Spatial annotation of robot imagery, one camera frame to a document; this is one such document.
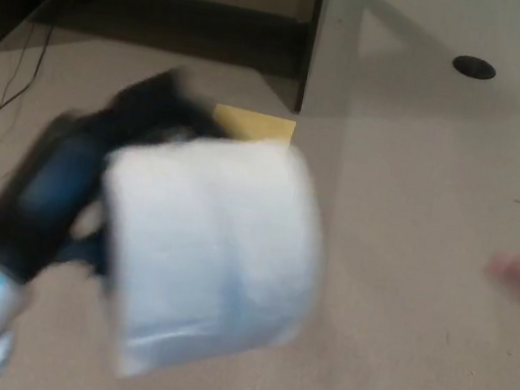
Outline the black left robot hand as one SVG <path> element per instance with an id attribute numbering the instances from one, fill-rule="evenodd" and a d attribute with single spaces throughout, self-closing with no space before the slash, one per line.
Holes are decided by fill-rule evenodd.
<path id="1" fill-rule="evenodd" d="M 108 155 L 156 132 L 231 138 L 211 108 L 187 96 L 176 70 L 134 83 L 97 111 L 47 125 L 0 194 L 0 269 L 32 281 L 62 251 L 76 217 L 100 190 Z"/>

